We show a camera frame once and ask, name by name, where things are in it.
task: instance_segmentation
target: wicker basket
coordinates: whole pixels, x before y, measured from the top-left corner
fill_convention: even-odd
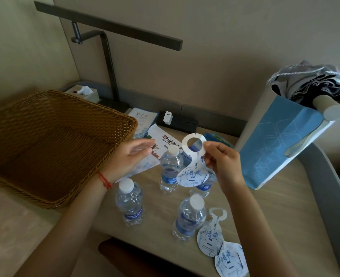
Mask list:
[[[60,91],[24,97],[0,111],[0,186],[42,208],[65,205],[137,125]]]

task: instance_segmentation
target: bottle neck tag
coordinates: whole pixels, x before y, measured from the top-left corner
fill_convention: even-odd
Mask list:
[[[218,217],[215,215],[213,212],[215,209],[222,210],[222,216]],[[210,208],[209,213],[212,216],[212,220],[204,225],[198,232],[197,243],[202,253],[209,257],[214,257],[218,255],[224,242],[219,221],[226,219],[228,214],[226,210],[221,208]]]
[[[215,267],[221,277],[244,277],[248,267],[241,245],[225,241],[215,257]]]
[[[201,157],[206,153],[205,148],[202,148],[198,152],[192,151],[188,147],[188,141],[191,138],[198,138],[202,141],[202,144],[206,142],[203,135],[199,133],[192,133],[184,137],[182,141],[182,147],[184,152],[192,158],[191,163],[184,168],[177,176],[177,182],[181,186],[186,186],[191,188],[193,186],[198,186],[205,182],[208,178],[208,171],[201,161]]]

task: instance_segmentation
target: beige wall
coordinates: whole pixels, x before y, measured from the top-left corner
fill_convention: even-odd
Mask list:
[[[0,105],[76,80],[59,18],[37,12],[33,0],[0,0]]]
[[[177,52],[108,33],[119,87],[244,120],[280,67],[303,59],[340,67],[340,0],[54,1],[184,40]],[[81,79],[109,82],[99,39],[69,44]],[[340,121],[318,143],[340,166]]]

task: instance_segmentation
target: wooden desk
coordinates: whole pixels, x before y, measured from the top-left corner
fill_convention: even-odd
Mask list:
[[[182,140],[186,133],[163,128]],[[198,128],[204,134],[207,130]],[[237,138],[223,135],[231,143]],[[156,256],[173,262],[202,276],[219,276],[214,259],[198,248],[196,236],[178,242],[172,236],[172,224],[181,200],[189,197],[189,188],[179,186],[173,194],[160,191],[161,167],[158,165],[133,177],[143,189],[145,220],[128,228],[115,206],[117,186],[108,192],[97,214],[94,229],[130,243]],[[276,238],[288,253],[301,276],[340,276],[332,247],[322,222],[306,172],[294,159],[264,187],[252,191],[260,204]],[[239,243],[228,202],[220,186],[214,184],[205,198],[206,208],[222,207],[228,218],[220,222],[224,239]]]

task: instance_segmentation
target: water bottle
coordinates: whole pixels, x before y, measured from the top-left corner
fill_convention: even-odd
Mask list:
[[[202,197],[206,197],[210,193],[210,188],[211,188],[212,184],[216,181],[216,175],[215,175],[215,172],[212,169],[207,168],[207,170],[208,170],[207,180],[204,183],[202,183],[198,186],[194,186],[190,190],[191,195],[199,194]]]
[[[189,240],[205,220],[205,201],[198,194],[192,195],[180,203],[178,217],[172,225],[172,234],[178,240]]]
[[[142,197],[142,189],[131,179],[124,179],[119,183],[115,202],[128,226],[143,221]]]
[[[176,177],[183,169],[183,162],[183,156],[179,154],[179,147],[177,145],[169,146],[168,151],[165,152],[161,158],[161,190],[172,192],[178,187]]]

